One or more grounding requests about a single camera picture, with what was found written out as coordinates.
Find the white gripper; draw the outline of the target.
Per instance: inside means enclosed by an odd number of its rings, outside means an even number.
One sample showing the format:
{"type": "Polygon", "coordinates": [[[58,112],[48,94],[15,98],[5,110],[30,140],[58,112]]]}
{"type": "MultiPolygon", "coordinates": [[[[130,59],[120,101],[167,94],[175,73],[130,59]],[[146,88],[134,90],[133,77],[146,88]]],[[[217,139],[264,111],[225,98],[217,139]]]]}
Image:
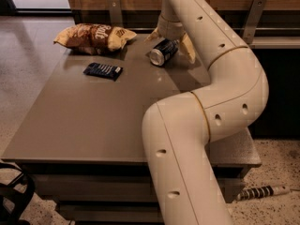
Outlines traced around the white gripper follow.
{"type": "Polygon", "coordinates": [[[179,40],[179,50],[186,57],[189,63],[194,64],[196,60],[196,53],[193,44],[185,33],[185,29],[180,22],[171,22],[159,15],[157,21],[157,28],[145,39],[151,41],[157,38],[166,38],[168,40],[179,40]]]}

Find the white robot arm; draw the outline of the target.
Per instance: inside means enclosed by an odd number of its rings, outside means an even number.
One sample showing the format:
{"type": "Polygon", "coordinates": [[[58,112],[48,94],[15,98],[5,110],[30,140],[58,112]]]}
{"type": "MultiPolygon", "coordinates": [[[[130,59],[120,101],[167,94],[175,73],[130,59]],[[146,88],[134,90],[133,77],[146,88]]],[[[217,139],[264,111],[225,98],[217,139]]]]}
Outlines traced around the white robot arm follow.
{"type": "Polygon", "coordinates": [[[142,141],[165,225],[233,225],[205,146],[252,124],[269,86],[262,65],[205,0],[165,0],[158,31],[183,25],[211,82],[154,103],[142,120],[142,141]]]}

